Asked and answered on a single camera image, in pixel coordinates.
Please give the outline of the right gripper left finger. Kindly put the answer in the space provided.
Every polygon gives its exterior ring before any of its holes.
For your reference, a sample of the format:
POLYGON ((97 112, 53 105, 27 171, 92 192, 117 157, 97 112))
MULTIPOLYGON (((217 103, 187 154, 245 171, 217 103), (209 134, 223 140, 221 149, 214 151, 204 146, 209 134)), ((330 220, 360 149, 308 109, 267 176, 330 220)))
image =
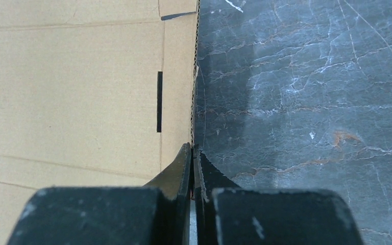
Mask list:
POLYGON ((8 244, 188 244, 192 148, 143 186, 48 187, 26 203, 8 244))

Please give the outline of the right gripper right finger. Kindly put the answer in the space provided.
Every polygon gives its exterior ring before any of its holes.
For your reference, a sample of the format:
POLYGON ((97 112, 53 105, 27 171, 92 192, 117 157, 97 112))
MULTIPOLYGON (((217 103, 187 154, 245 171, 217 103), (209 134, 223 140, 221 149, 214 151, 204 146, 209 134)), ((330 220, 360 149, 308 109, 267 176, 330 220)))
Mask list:
POLYGON ((242 188, 197 146, 193 177, 199 244, 363 244, 334 191, 242 188))

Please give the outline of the cardboard box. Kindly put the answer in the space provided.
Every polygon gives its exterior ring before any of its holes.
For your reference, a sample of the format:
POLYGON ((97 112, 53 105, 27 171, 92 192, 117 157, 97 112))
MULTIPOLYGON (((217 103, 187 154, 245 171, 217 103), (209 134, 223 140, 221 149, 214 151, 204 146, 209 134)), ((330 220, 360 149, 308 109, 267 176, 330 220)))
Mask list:
POLYGON ((45 187, 143 185, 193 142, 199 1, 0 1, 0 244, 45 187))

